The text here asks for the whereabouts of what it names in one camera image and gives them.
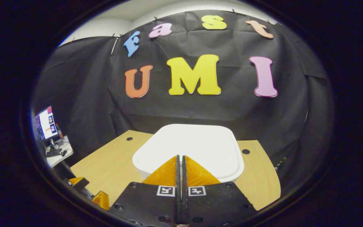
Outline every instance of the wooden table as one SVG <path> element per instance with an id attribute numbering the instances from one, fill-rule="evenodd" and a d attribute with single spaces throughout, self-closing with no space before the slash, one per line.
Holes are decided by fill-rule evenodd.
<path id="1" fill-rule="evenodd" d="M 111 205 L 130 182 L 143 181 L 132 157 L 151 136 L 129 130 L 73 165 L 71 170 L 76 177 L 89 181 L 86 189 L 92 194 L 107 193 Z M 281 196 L 277 173 L 257 140 L 238 141 L 238 145 L 240 150 L 248 149 L 250 153 L 242 154 L 245 169 L 235 184 L 254 208 L 260 210 Z"/>

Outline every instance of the keyboard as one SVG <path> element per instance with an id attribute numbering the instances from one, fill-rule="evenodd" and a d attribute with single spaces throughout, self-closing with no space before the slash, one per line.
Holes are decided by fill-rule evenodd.
<path id="1" fill-rule="evenodd" d="M 61 152 L 61 148 L 57 149 L 57 150 L 54 150 L 54 151 L 49 151 L 46 153 L 46 157 L 54 157 L 54 156 L 58 156 L 58 155 L 61 155 L 60 152 Z"/>

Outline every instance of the foam letter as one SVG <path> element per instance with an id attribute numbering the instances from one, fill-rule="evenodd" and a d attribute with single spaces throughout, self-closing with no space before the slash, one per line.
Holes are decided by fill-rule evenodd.
<path id="1" fill-rule="evenodd" d="M 134 88 L 134 78 L 136 69 L 131 69 L 125 72 L 125 93 L 131 98 L 141 98 L 148 92 L 149 88 L 149 72 L 152 66 L 142 66 L 140 71 L 142 73 L 142 85 L 140 89 Z"/>
<path id="2" fill-rule="evenodd" d="M 183 81 L 187 91 L 192 94 L 200 81 L 197 92 L 201 95 L 219 95 L 221 88 L 216 82 L 216 62 L 219 57 L 216 55 L 202 55 L 197 60 L 196 66 L 191 70 L 190 66 L 182 57 L 175 57 L 167 61 L 172 74 L 171 95 L 183 95 L 184 89 L 180 81 Z"/>
<path id="3" fill-rule="evenodd" d="M 203 26 L 206 29 L 213 30 L 213 29 L 226 29 L 226 23 L 223 22 L 223 18 L 216 16 L 216 15 L 207 15 L 203 16 L 201 20 L 204 22 Z"/>
<path id="4" fill-rule="evenodd" d="M 264 29 L 267 28 L 264 25 L 259 24 L 257 21 L 255 20 L 247 20 L 246 23 L 248 23 L 249 25 L 253 26 L 253 28 L 255 29 L 255 31 L 257 33 L 259 33 L 260 35 L 272 39 L 274 38 L 274 36 L 271 33 L 266 32 Z"/>
<path id="5" fill-rule="evenodd" d="M 137 44 L 140 41 L 140 39 L 138 39 L 138 37 L 137 37 L 137 35 L 139 35 L 139 34 L 140 34 L 139 31 L 134 32 L 134 34 L 132 34 L 132 36 L 130 36 L 123 45 L 123 46 L 127 47 L 128 57 L 132 56 L 132 54 L 138 49 L 138 45 L 134 45 L 134 44 Z"/>
<path id="6" fill-rule="evenodd" d="M 172 33 L 172 30 L 170 30 L 171 28 L 172 28 L 171 23 L 164 23 L 164 24 L 156 25 L 152 29 L 153 31 L 148 36 L 150 38 L 155 38 L 158 36 L 167 36 L 170 33 Z"/>
<path id="7" fill-rule="evenodd" d="M 271 59 L 261 56 L 252 56 L 249 58 L 254 63 L 257 72 L 257 88 L 255 94 L 263 97 L 275 97 L 278 95 L 274 88 L 273 78 L 271 75 Z"/>

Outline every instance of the computer monitor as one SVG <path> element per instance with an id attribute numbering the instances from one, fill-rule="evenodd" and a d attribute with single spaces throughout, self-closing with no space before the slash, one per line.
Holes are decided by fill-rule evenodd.
<path id="1" fill-rule="evenodd" d="M 34 130 L 39 142 L 58 137 L 51 106 L 41 111 L 33 120 Z"/>

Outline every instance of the yellow letter m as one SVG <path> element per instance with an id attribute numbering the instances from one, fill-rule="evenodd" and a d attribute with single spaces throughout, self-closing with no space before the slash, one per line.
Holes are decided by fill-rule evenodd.
<path id="1" fill-rule="evenodd" d="M 169 59 L 167 65 L 170 66 L 172 74 L 172 88 L 169 89 L 169 94 L 184 94 L 180 81 L 183 81 L 187 91 L 192 94 L 201 79 L 200 87 L 197 89 L 199 94 L 219 95 L 221 88 L 216 82 L 216 62 L 218 60 L 219 57 L 216 55 L 202 55 L 192 70 L 182 57 Z"/>

